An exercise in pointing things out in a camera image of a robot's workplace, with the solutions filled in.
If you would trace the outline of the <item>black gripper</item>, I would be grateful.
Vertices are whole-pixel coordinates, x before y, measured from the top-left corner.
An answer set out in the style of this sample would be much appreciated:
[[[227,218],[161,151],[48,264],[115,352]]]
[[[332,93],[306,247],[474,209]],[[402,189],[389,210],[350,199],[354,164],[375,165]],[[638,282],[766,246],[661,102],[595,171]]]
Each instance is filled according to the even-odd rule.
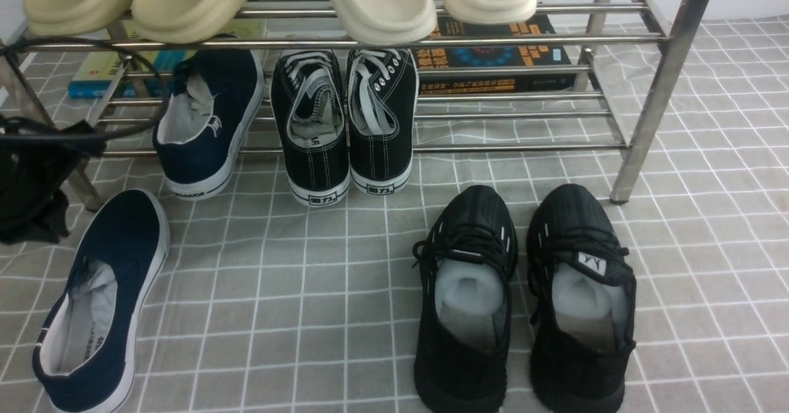
[[[65,129],[27,118],[2,117],[1,241],[58,244],[70,235],[62,190],[85,158],[99,157],[107,140],[86,121]]]

